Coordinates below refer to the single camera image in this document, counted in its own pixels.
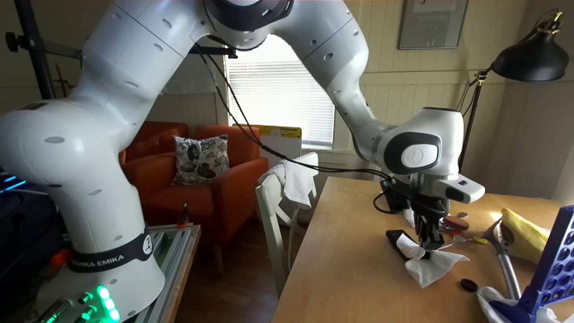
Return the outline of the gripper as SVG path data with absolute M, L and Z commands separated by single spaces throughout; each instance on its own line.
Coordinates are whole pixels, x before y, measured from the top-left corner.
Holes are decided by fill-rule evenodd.
M 450 200 L 434 196 L 410 198 L 420 247 L 433 251 L 443 247 L 445 242 L 439 231 L 439 222 L 449 215 L 450 204 Z

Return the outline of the white paper towel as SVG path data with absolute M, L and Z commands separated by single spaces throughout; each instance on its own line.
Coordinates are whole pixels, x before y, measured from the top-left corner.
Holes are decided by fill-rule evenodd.
M 457 262 L 466 262 L 469 259 L 444 251 L 429 251 L 414 243 L 405 234 L 400 235 L 396 241 L 400 253 L 408 260 L 404 267 L 420 288 L 426 288 L 445 276 Z

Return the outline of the black remote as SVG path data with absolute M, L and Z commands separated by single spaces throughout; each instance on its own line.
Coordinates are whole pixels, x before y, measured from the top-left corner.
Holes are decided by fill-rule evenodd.
M 410 260 L 411 258 L 409 258 L 408 256 L 406 256 L 398 247 L 397 242 L 399 241 L 399 238 L 404 236 L 406 237 L 407 241 L 410 243 L 414 243 L 415 247 L 418 247 L 418 243 L 416 243 L 416 241 L 414 241 L 414 239 L 412 239 L 412 237 L 410 237 L 410 235 L 408 235 L 408 233 L 406 233 L 406 231 L 401 230 L 401 229 L 397 229 L 397 230 L 387 230 L 385 232 L 385 236 L 388 239 L 388 241 L 390 242 L 390 245 L 400 254 L 400 256 L 402 257 L 402 259 L 407 262 L 408 260 Z

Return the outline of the brown round disc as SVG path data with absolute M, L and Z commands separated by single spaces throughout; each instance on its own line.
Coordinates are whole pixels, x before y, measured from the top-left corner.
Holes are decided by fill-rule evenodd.
M 463 218 L 446 216 L 442 218 L 443 229 L 447 231 L 467 231 L 470 227 L 469 223 Z

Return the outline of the grey metal utensil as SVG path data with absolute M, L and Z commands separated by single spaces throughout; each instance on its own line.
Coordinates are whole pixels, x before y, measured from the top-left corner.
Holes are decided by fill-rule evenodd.
M 498 261 L 504 276 L 504 281 L 506 289 L 508 291 L 508 296 L 510 299 L 518 301 L 522 292 L 519 287 L 518 279 L 515 274 L 514 266 L 508 256 L 508 252 L 505 250 L 504 244 L 502 243 L 502 219 L 497 219 L 488 229 L 485 230 L 482 235 L 482 239 L 486 239 L 490 245 L 492 245 L 496 251 Z

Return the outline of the white plastic bag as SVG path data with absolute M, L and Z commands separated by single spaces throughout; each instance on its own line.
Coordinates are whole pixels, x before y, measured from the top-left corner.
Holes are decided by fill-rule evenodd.
M 480 306 L 490 323 L 561 323 L 557 320 L 555 313 L 544 307 L 542 300 L 551 299 L 554 294 L 543 294 L 545 290 L 538 290 L 532 284 L 525 288 L 521 301 L 537 301 L 537 309 L 529 313 L 518 301 L 503 298 L 494 288 L 480 288 L 477 297 Z

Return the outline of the yellow banana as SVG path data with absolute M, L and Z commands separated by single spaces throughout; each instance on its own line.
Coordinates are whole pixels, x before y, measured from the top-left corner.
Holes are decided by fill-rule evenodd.
M 539 263 L 550 230 L 535 225 L 506 207 L 501 210 L 500 229 L 502 243 L 508 255 L 534 264 Z

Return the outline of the blue grid game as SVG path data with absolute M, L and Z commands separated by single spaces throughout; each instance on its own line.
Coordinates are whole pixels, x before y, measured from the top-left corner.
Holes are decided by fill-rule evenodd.
M 574 205 L 562 207 L 554 221 L 547 244 L 529 285 L 547 293 L 544 307 L 574 299 Z M 537 301 L 518 300 L 529 313 L 536 311 Z

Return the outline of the white wooden chair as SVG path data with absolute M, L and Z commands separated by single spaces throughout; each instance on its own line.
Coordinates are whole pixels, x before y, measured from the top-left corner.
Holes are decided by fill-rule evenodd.
M 317 170 L 317 153 L 308 153 L 296 158 L 293 163 Z M 306 230 L 299 225 L 299 213 L 306 211 L 288 200 L 275 175 L 262 175 L 256 187 L 256 197 L 264 227 L 267 249 L 271 262 L 271 272 L 275 282 L 277 296 L 281 297 L 291 267 L 295 261 L 293 239 L 295 234 L 303 237 Z M 310 202 L 317 199 L 316 188 L 309 195 Z

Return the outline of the white board with yellow strip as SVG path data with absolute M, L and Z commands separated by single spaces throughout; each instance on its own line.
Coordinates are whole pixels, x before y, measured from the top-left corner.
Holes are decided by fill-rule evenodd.
M 257 159 L 266 159 L 267 168 L 276 166 L 281 158 L 277 157 L 255 143 L 252 132 L 246 124 L 234 124 L 228 128 L 228 158 L 230 166 L 235 167 Z M 288 157 L 295 159 L 301 155 L 303 145 L 302 130 L 299 127 L 279 127 L 252 125 L 252 130 L 263 145 Z

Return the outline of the black floor lamp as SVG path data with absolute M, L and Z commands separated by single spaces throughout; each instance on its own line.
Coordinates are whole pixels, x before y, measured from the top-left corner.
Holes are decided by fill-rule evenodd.
M 458 161 L 460 169 L 463 168 L 465 161 L 483 82 L 487 79 L 489 72 L 494 72 L 504 79 L 527 83 L 551 82 L 565 75 L 570 57 L 567 51 L 555 41 L 556 35 L 561 30 L 563 19 L 563 12 L 559 8 L 546 12 L 529 33 L 520 41 L 502 50 L 490 67 L 478 71 L 475 79 L 468 84 L 468 88 L 474 86 L 475 89 L 469 106 L 463 112 L 463 116 L 470 113 L 470 118 Z

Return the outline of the window with blinds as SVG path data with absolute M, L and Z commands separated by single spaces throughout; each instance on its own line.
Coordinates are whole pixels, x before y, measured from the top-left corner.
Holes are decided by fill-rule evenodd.
M 303 148 L 332 149 L 335 107 L 291 47 L 276 35 L 224 65 L 233 119 L 252 126 L 299 127 Z

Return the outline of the framed picture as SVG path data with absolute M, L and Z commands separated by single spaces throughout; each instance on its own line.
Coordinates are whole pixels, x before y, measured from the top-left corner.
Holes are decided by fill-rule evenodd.
M 403 0 L 396 49 L 457 48 L 468 0 Z

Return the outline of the floral cushion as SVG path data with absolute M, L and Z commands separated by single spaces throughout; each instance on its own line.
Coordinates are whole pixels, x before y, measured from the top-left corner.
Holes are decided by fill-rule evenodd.
M 176 173 L 173 185 L 209 186 L 230 169 L 228 135 L 194 140 L 175 137 Z

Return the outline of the black computer box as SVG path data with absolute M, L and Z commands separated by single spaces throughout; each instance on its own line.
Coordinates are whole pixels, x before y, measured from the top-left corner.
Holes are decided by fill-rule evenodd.
M 61 229 L 52 198 L 0 168 L 0 317 L 35 298 L 63 245 Z

